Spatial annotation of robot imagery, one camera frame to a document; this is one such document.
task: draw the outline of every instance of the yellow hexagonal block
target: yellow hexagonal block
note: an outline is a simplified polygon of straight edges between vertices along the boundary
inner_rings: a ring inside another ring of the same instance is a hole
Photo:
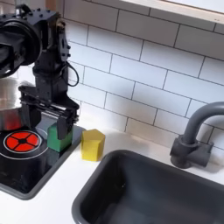
[[[85,130],[81,136],[81,157],[88,161],[98,161],[103,153],[105,135],[98,129]]]

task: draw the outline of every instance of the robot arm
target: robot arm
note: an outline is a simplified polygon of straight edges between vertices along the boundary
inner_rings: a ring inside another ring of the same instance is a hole
[[[35,63],[36,87],[19,88],[24,124],[35,127],[42,111],[57,116],[58,139],[78,120],[79,105],[67,96],[69,49],[58,12],[30,10],[22,4],[15,14],[0,17],[0,78]]]

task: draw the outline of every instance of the toy stove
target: toy stove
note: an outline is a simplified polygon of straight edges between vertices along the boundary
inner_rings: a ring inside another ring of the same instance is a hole
[[[58,153],[47,148],[47,129],[56,122],[42,115],[35,129],[0,133],[0,190],[22,200],[33,198],[81,141],[82,128],[73,127],[73,144]]]

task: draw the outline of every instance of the backsplash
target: backsplash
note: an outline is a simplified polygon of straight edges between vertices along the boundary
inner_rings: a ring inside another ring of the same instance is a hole
[[[223,25],[116,0],[61,5],[80,119],[171,147],[195,110],[224,101]],[[15,76],[34,82],[31,67]],[[208,119],[198,140],[224,150],[224,118]]]

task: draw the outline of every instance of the black sink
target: black sink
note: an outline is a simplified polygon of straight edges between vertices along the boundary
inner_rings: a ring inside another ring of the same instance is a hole
[[[224,186],[118,150],[101,161],[72,213],[77,224],[223,224]]]

